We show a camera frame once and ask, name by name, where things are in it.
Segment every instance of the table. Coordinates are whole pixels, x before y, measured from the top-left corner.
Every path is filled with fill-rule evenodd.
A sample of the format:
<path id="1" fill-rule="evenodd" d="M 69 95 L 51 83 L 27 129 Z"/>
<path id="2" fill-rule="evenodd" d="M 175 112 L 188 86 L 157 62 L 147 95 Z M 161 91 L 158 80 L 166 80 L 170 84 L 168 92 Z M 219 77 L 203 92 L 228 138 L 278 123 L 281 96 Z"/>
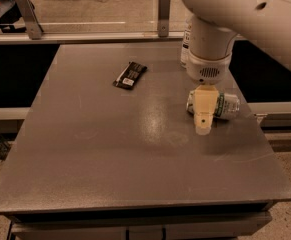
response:
<path id="1" fill-rule="evenodd" d="M 20 239 L 252 234 L 291 185 L 231 74 L 240 115 L 195 133 L 178 41 L 61 45 L 0 174 Z M 114 87 L 129 61 L 148 67 Z"/>

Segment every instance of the black candy bar wrapper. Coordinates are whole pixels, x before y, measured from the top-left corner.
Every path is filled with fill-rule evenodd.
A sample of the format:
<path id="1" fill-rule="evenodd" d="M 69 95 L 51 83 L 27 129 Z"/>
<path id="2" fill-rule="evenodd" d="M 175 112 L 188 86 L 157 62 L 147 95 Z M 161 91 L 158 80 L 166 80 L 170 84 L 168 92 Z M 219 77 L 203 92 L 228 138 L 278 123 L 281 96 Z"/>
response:
<path id="1" fill-rule="evenodd" d="M 147 67 L 136 62 L 130 62 L 120 76 L 114 81 L 113 85 L 124 89 L 133 89 L 137 80 Z"/>

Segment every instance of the black packet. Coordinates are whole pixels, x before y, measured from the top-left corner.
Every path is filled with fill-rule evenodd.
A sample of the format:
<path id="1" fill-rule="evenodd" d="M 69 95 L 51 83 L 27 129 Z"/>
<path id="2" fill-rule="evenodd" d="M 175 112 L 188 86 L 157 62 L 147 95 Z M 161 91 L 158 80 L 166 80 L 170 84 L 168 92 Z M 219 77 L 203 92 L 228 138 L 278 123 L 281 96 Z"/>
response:
<path id="1" fill-rule="evenodd" d="M 147 67 L 136 62 L 130 62 L 120 76 L 113 82 L 116 87 L 133 89 L 138 79 L 146 71 Z"/>

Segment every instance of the gray tabletop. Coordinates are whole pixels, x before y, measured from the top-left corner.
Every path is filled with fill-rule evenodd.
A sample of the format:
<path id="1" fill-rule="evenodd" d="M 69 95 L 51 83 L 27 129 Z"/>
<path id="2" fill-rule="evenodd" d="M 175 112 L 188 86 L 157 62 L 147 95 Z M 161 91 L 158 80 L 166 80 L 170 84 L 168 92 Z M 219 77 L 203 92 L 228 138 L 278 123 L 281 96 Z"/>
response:
<path id="1" fill-rule="evenodd" d="M 0 174 L 0 214 L 291 200 L 244 100 L 195 133 L 180 48 L 61 46 Z M 148 67 L 132 91 L 112 85 L 129 61 Z M 229 72 L 219 89 L 241 95 Z"/>

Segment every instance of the metal post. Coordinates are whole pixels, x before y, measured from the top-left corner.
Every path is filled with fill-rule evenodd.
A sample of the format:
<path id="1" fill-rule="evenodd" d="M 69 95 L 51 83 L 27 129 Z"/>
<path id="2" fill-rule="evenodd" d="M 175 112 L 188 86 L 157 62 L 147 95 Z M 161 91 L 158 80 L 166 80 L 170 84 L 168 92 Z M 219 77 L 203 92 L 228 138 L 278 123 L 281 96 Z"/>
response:
<path id="1" fill-rule="evenodd" d="M 40 39 L 42 29 L 37 22 L 33 4 L 30 0 L 15 0 L 25 22 L 27 34 L 30 39 Z"/>
<path id="2" fill-rule="evenodd" d="M 169 34 L 169 14 L 171 0 L 158 0 L 158 35 L 167 37 Z"/>

